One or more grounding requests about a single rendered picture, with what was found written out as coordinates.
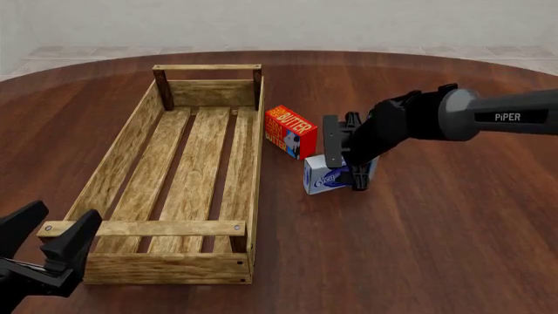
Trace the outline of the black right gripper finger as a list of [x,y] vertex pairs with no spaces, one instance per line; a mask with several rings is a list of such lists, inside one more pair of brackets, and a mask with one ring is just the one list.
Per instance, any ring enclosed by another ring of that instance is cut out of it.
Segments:
[[340,167],[338,172],[339,175],[336,178],[337,185],[344,187],[352,187],[354,185],[354,178],[350,167]]

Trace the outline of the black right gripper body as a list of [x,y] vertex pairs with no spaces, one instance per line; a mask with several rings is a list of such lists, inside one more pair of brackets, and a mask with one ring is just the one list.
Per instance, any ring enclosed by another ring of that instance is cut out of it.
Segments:
[[344,160],[350,169],[352,179],[352,189],[355,191],[365,191],[368,189],[370,182],[371,162],[366,164],[355,164],[353,160],[353,151],[351,144],[352,135],[356,132],[357,128],[362,125],[361,119],[357,112],[347,112],[345,114],[344,132]]

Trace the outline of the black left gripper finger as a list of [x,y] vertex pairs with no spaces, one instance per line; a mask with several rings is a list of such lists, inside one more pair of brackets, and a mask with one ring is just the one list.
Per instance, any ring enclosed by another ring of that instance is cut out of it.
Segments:
[[31,232],[49,214],[42,201],[33,201],[0,218],[0,258],[13,258]]
[[84,273],[86,258],[101,222],[99,212],[90,209],[65,232],[44,244],[40,248],[45,255],[44,268],[50,272]]

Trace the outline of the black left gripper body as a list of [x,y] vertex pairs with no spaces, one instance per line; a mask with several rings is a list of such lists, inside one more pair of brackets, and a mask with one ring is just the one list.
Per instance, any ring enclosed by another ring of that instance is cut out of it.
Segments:
[[83,277],[84,265],[49,270],[0,258],[0,314],[11,314],[26,297],[69,297]]

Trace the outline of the white blue cream cheese box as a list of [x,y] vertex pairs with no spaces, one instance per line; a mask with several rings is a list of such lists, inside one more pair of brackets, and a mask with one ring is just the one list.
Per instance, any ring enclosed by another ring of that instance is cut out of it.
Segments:
[[[374,177],[378,162],[378,157],[371,161],[370,181]],[[344,158],[342,167],[348,167]],[[303,185],[308,195],[315,195],[336,188],[352,188],[337,185],[336,178],[338,175],[338,168],[328,169],[326,167],[324,154],[304,159]]]

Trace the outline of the wooden slat tray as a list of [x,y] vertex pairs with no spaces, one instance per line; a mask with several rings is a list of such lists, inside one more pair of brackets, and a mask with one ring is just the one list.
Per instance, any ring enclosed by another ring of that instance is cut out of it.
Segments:
[[252,281],[264,121],[260,65],[247,80],[154,80],[52,239],[99,211],[87,284]]

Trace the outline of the flat grey plate on stalk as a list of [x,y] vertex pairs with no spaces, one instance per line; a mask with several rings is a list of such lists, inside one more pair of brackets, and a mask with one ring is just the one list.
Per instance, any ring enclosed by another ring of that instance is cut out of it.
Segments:
[[323,154],[328,169],[343,165],[343,140],[346,135],[346,123],[336,115],[323,117]]

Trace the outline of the red butter box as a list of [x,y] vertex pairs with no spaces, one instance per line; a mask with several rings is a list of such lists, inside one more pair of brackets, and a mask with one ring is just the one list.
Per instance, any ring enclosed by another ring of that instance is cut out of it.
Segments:
[[316,151],[317,126],[286,106],[265,112],[265,138],[296,160]]

